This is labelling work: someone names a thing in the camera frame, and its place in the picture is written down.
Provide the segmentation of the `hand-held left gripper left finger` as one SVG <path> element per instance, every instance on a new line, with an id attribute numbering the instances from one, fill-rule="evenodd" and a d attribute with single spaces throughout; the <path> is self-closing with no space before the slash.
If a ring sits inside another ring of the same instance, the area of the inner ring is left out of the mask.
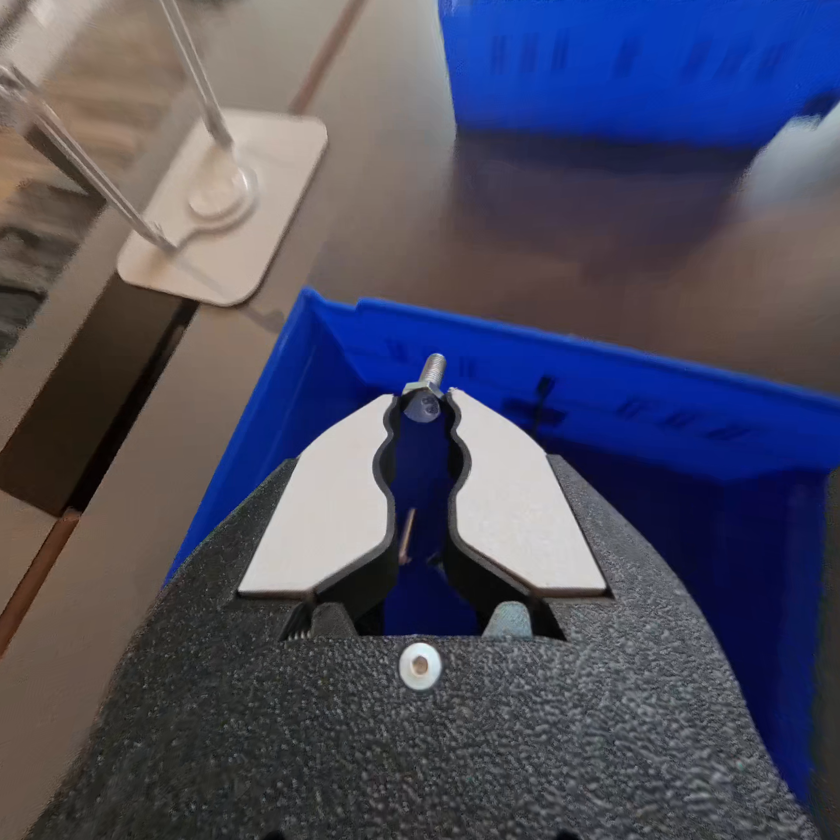
<path id="1" fill-rule="evenodd" d="M 311 622 L 317 608 L 339 606 L 358 635 L 385 635 L 399 571 L 399 413 L 396 395 L 379 395 L 300 453 L 238 583 L 242 607 Z"/>

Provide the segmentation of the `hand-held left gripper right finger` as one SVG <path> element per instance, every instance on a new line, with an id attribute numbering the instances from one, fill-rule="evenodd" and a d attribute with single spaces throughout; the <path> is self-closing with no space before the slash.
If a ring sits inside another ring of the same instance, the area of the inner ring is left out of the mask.
<path id="1" fill-rule="evenodd" d="M 445 574 L 485 631 L 528 619 L 562 636 L 553 600 L 603 597 L 608 583 L 550 459 L 512 421 L 467 392 L 446 395 L 449 469 Z"/>

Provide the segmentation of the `blue divided parts bin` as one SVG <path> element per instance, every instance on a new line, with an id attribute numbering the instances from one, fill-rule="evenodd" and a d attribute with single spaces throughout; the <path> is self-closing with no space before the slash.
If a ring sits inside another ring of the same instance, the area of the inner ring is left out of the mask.
<path id="1" fill-rule="evenodd" d="M 238 421 L 168 582 L 284 460 L 429 354 L 561 455 L 684 582 L 794 795 L 810 789 L 814 669 L 838 399 L 746 375 L 306 288 Z"/>

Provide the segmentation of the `blue plastic bin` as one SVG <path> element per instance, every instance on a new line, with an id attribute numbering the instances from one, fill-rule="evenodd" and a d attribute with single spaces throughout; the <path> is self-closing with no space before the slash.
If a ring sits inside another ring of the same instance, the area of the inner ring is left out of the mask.
<path id="1" fill-rule="evenodd" d="M 438 2 L 461 129 L 758 149 L 838 101 L 839 2 Z"/>

